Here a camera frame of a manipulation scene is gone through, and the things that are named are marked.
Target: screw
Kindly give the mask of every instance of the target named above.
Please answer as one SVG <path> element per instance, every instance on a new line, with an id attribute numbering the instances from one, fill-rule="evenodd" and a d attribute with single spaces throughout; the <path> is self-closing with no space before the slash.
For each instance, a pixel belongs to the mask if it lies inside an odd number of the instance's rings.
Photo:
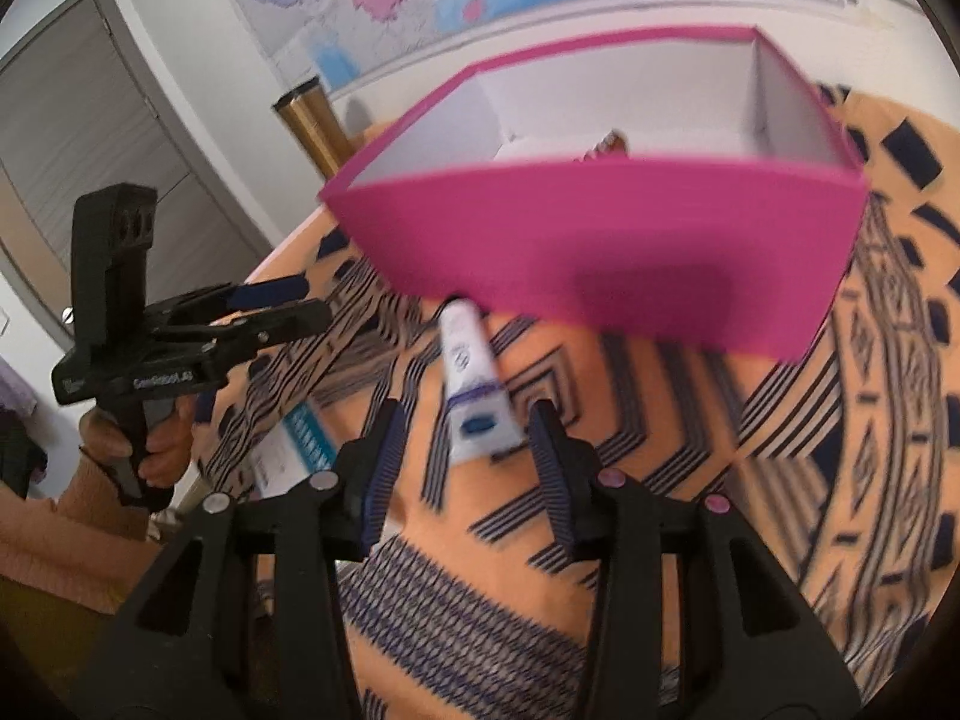
<path id="1" fill-rule="evenodd" d="M 627 474 L 620 469 L 603 469 L 597 474 L 597 481 L 605 488 L 622 488 L 627 484 Z"/>
<path id="2" fill-rule="evenodd" d="M 708 512 L 714 514 L 726 514 L 730 511 L 730 501 L 724 495 L 707 495 L 704 498 L 704 506 L 707 507 Z"/>
<path id="3" fill-rule="evenodd" d="M 333 490 L 339 483 L 340 477 L 334 471 L 317 471 L 310 477 L 310 486 L 314 490 Z"/>
<path id="4" fill-rule="evenodd" d="M 230 496 L 227 493 L 211 493 L 203 500 L 203 510 L 207 514 L 225 512 L 230 505 Z"/>

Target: white tube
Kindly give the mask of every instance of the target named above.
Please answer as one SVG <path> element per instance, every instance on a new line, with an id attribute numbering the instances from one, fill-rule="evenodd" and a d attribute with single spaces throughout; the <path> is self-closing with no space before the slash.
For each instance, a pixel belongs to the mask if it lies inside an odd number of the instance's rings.
<path id="1" fill-rule="evenodd" d="M 450 464 L 514 449 L 526 437 L 496 373 L 480 310 L 458 298 L 440 312 Z"/>

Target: person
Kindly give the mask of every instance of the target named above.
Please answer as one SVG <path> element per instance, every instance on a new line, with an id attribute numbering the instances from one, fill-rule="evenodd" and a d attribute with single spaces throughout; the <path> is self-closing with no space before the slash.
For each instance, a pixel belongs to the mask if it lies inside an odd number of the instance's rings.
<path id="1" fill-rule="evenodd" d="M 147 438 L 139 475 L 171 488 L 190 463 L 196 399 L 181 397 Z M 130 442 L 98 408 L 80 419 L 80 459 L 58 501 L 21 500 L 0 485 L 0 627 L 48 688 L 66 698 L 93 644 L 160 546 L 145 509 L 120 506 L 98 467 Z"/>

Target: gold tumbler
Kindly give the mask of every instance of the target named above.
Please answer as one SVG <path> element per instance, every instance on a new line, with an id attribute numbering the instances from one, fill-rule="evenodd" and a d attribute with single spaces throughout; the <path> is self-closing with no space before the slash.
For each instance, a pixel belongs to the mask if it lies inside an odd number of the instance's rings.
<path id="1" fill-rule="evenodd" d="M 330 179 L 356 151 L 340 127 L 320 79 L 314 77 L 277 100 L 274 110 L 304 147 L 323 177 Z"/>

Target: human hand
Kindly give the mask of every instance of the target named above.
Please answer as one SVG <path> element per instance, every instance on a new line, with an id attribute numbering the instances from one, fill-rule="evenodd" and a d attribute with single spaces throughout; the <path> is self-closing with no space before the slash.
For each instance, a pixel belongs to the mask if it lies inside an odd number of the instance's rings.
<path id="1" fill-rule="evenodd" d="M 174 412 L 150 430 L 147 436 L 150 454 L 137 471 L 150 487 L 171 488 L 189 466 L 196 404 L 195 395 L 177 398 Z M 126 460 L 133 452 L 120 428 L 98 408 L 89 410 L 80 418 L 80 438 L 83 451 L 104 466 Z"/>

